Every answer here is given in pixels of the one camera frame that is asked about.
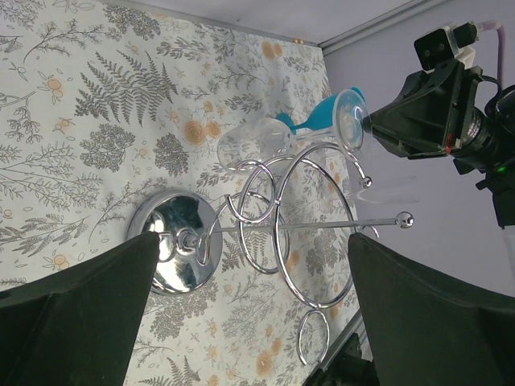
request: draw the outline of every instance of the floral wallpaper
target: floral wallpaper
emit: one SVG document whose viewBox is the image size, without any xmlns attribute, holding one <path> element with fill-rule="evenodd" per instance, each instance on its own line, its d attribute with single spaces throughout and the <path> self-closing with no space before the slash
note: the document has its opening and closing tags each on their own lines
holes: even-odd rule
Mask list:
<svg viewBox="0 0 515 386">
<path fill-rule="evenodd" d="M 289 113 L 302 121 L 329 95 L 321 51 L 238 31 L 82 0 L 0 0 L 0 290 L 80 264 L 122 243 L 135 208 L 182 187 L 217 207 L 239 191 L 216 156 L 243 121 Z M 341 157 L 328 169 L 348 191 Z M 299 167 L 287 222 L 323 213 L 321 181 Z M 269 194 L 264 181 L 255 187 Z M 264 203 L 251 203 L 260 212 Z M 233 224 L 229 214 L 222 223 Z M 348 233 L 292 232 L 295 282 L 328 298 L 344 285 Z M 250 251 L 273 266 L 266 233 Z M 328 311 L 332 339 L 358 308 L 352 291 Z M 295 332 L 307 308 L 278 275 L 253 271 L 236 234 L 213 279 L 183 297 L 150 294 L 126 384 L 301 384 L 321 349 L 310 320 L 302 367 Z"/>
</svg>

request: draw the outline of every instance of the gray wall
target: gray wall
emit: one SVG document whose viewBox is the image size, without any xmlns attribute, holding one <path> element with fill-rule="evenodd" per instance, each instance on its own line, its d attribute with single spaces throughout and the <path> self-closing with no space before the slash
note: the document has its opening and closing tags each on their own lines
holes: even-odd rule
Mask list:
<svg viewBox="0 0 515 386">
<path fill-rule="evenodd" d="M 507 85 L 515 83 L 515 1 L 452 0 L 424 14 L 330 54 L 326 58 L 333 91 L 360 87 L 370 111 L 390 103 L 399 93 L 406 76 L 420 70 L 413 42 L 444 23 L 498 19 L 508 36 L 505 74 Z M 496 75 L 496 34 L 485 32 L 474 45 L 475 65 L 485 74 Z M 484 86 L 478 107 L 494 89 Z M 424 265 L 461 280 L 515 295 L 508 254 L 496 225 L 491 195 L 474 184 L 479 173 L 459 176 L 451 158 L 408 161 L 391 154 L 364 160 L 373 177 L 416 175 L 421 201 L 398 207 L 357 203 L 360 218 L 391 216 L 402 209 L 415 217 L 412 229 L 380 230 L 384 244 Z"/>
</svg>

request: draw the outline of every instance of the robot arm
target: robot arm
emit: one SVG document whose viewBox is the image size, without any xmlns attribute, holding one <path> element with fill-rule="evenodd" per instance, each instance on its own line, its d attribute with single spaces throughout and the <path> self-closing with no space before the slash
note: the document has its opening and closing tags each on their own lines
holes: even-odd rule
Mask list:
<svg viewBox="0 0 515 386">
<path fill-rule="evenodd" d="M 484 174 L 476 186 L 492 192 L 497 223 L 504 228 L 515 225 L 515 86 L 503 90 L 480 67 L 466 69 L 457 59 L 477 40 L 481 26 L 500 24 L 445 26 L 418 39 L 414 45 L 426 71 L 409 75 L 399 96 L 370 114 L 369 127 L 398 157 L 450 155 L 461 175 L 472 170 Z M 501 77 L 502 62 L 499 70 Z M 483 81 L 498 86 L 484 113 L 474 105 Z"/>
</svg>

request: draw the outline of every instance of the blue object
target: blue object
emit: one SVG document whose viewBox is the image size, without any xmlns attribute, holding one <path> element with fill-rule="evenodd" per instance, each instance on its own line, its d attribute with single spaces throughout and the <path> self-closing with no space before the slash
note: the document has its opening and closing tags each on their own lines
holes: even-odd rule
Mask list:
<svg viewBox="0 0 515 386">
<path fill-rule="evenodd" d="M 357 92 L 360 97 L 363 98 L 363 101 L 365 100 L 365 96 L 358 87 L 352 87 L 351 90 Z M 297 134 L 297 130 L 299 129 L 311 129 L 313 131 L 326 129 L 332 126 L 332 110 L 334 109 L 335 100 L 338 95 L 339 93 L 333 94 L 329 98 L 318 103 L 311 112 L 309 118 L 300 125 L 296 125 L 293 122 L 293 119 L 291 119 L 291 117 L 286 113 L 278 114 L 275 119 L 288 126 L 293 134 Z"/>
</svg>

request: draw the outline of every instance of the chrome wine glass holder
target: chrome wine glass holder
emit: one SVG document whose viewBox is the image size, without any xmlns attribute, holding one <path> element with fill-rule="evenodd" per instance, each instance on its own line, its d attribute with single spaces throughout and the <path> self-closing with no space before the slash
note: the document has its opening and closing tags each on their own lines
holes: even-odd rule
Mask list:
<svg viewBox="0 0 515 386">
<path fill-rule="evenodd" d="M 222 250 L 222 233 L 237 232 L 246 260 L 259 273 L 273 275 L 280 273 L 291 293 L 309 307 L 297 328 L 296 349 L 302 364 L 307 364 L 302 349 L 303 331 L 307 320 L 314 314 L 318 315 L 325 327 L 325 340 L 323 350 L 318 357 L 322 361 L 329 348 L 329 323 L 322 312 L 341 302 L 352 288 L 352 277 L 349 275 L 343 289 L 331 300 L 322 302 L 310 298 L 299 289 L 286 270 L 286 262 L 290 252 L 290 236 L 288 230 L 301 228 L 351 228 L 352 232 L 359 232 L 364 227 L 371 227 L 378 235 L 376 226 L 397 225 L 399 228 L 410 228 L 413 225 L 413 216 L 408 212 L 401 212 L 396 217 L 378 220 L 354 220 L 348 201 L 344 193 L 332 176 L 320 165 L 307 157 L 319 150 L 336 150 L 341 152 L 360 175 L 360 184 L 366 189 L 372 186 L 372 179 L 367 176 L 360 163 L 349 152 L 342 150 L 337 144 L 330 142 L 317 142 L 298 155 L 279 155 L 266 162 L 247 160 L 240 164 L 239 169 L 252 168 L 241 192 L 235 195 L 225 195 L 225 201 L 217 211 L 200 196 L 180 189 L 170 189 L 150 197 L 134 214 L 130 222 L 127 238 L 132 238 L 142 232 L 152 231 L 159 234 L 160 256 L 154 275 L 152 290 L 162 295 L 175 296 L 188 294 L 200 288 L 214 274 L 220 261 Z M 274 181 L 270 167 L 278 162 L 289 162 L 282 171 L 282 177 Z M 282 200 L 286 185 L 290 181 L 295 168 L 299 164 L 308 165 L 317 170 L 334 188 L 334 192 L 344 206 L 348 221 L 336 221 L 312 224 L 286 224 L 280 214 Z M 264 173 L 270 182 L 270 198 L 251 191 L 250 188 L 256 178 Z M 252 197 L 265 203 L 266 210 L 257 217 L 249 218 L 244 215 L 243 209 L 247 198 Z M 236 219 L 235 228 L 222 228 L 219 218 L 228 208 Z M 276 267 L 266 268 L 260 265 L 249 252 L 245 234 L 247 232 L 266 232 L 271 234 Z M 284 232 L 284 250 L 281 246 L 281 232 Z"/>
</svg>

